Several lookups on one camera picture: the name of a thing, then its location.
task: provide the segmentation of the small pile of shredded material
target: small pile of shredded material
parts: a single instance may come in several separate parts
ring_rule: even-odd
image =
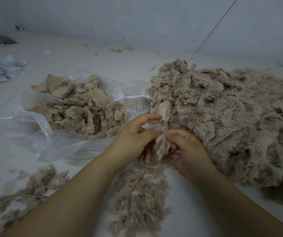
[[[57,190],[67,183],[69,181],[67,174],[68,171],[58,173],[53,165],[49,165],[40,168],[38,173],[31,175],[24,189],[12,195],[0,196],[0,214],[15,200],[26,205],[25,209],[8,211],[0,218],[0,237],[4,236],[10,227],[16,225],[36,206],[43,202],[47,198],[45,196],[47,191]]]
[[[32,86],[32,90],[51,94],[70,104],[39,104],[29,111],[44,115],[53,130],[80,133],[88,139],[111,137],[126,122],[127,111],[101,88],[101,84],[97,75],[89,76],[81,85],[48,75],[44,82]]]
[[[195,67],[180,59],[160,67],[147,90],[151,113],[172,113],[168,128],[198,136],[222,174],[283,204],[283,79]]]
[[[164,162],[139,164],[120,174],[114,204],[118,220],[109,228],[114,236],[121,230],[125,231],[125,237],[146,232],[156,235],[161,230],[161,222],[169,213],[165,207],[169,186],[164,174],[168,166],[170,163]]]

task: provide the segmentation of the forearm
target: forearm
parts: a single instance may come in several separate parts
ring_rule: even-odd
[[[220,173],[197,186],[226,236],[283,236],[283,223]]]
[[[40,204],[6,237],[78,237],[94,223],[118,167],[102,154]]]

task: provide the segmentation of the floor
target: floor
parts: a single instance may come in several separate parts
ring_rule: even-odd
[[[186,60],[189,65],[196,63],[197,68],[222,67],[229,71],[241,67],[270,68],[277,76],[283,77],[281,66],[266,61],[250,63],[200,54],[165,53],[162,50],[130,51],[124,50],[121,44],[103,46],[90,40],[31,33],[16,32],[13,37],[19,44],[0,47],[0,57],[12,54],[15,59],[27,59],[29,65],[25,67],[25,75],[0,84],[0,108],[9,99],[17,97],[20,90],[40,83],[48,73],[63,76],[66,72],[79,68],[128,85],[144,87],[150,85],[150,77],[157,73],[163,63],[174,61],[176,58]],[[121,49],[123,52],[117,53],[110,51],[111,49]],[[69,176],[73,176],[86,163],[88,160],[59,160],[54,162],[54,165],[59,171],[69,169]],[[33,173],[45,165],[47,163],[36,160],[34,153],[10,146],[0,133],[0,195],[4,194],[2,187],[5,182],[16,178],[16,174],[7,173],[9,169],[18,168]],[[167,206],[171,214],[164,220],[159,236],[219,236],[219,229],[198,190],[177,172],[167,171],[167,177],[171,187]],[[24,181],[17,183],[13,191],[22,188],[24,184]],[[238,187],[283,222],[283,206],[266,202],[252,188]],[[107,232],[110,219],[111,213],[105,203],[94,236],[111,236]]]

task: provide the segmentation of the clear plastic bag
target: clear plastic bag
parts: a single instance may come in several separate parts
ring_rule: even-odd
[[[90,74],[92,73],[89,71],[79,70],[68,73],[65,77],[81,85]],[[107,78],[102,80],[104,90],[114,100],[124,104],[131,113],[131,118],[150,111],[151,97],[140,88],[128,87]],[[9,101],[0,110],[0,129],[8,141],[15,146],[36,152],[39,161],[92,159],[113,142],[113,137],[88,140],[75,132],[52,130],[43,115],[26,111],[40,103],[72,104],[50,94],[22,91],[18,98]]]

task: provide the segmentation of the skin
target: skin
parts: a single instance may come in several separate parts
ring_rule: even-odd
[[[160,119],[160,115],[145,114],[127,123],[102,154],[11,228],[5,237],[88,234],[115,175],[136,158],[150,162],[150,143],[159,135],[159,128],[145,130],[142,125]],[[174,143],[167,155],[175,161],[179,173],[201,190],[226,236],[283,236],[283,223],[222,176],[199,139],[182,130],[170,130],[165,135]]]

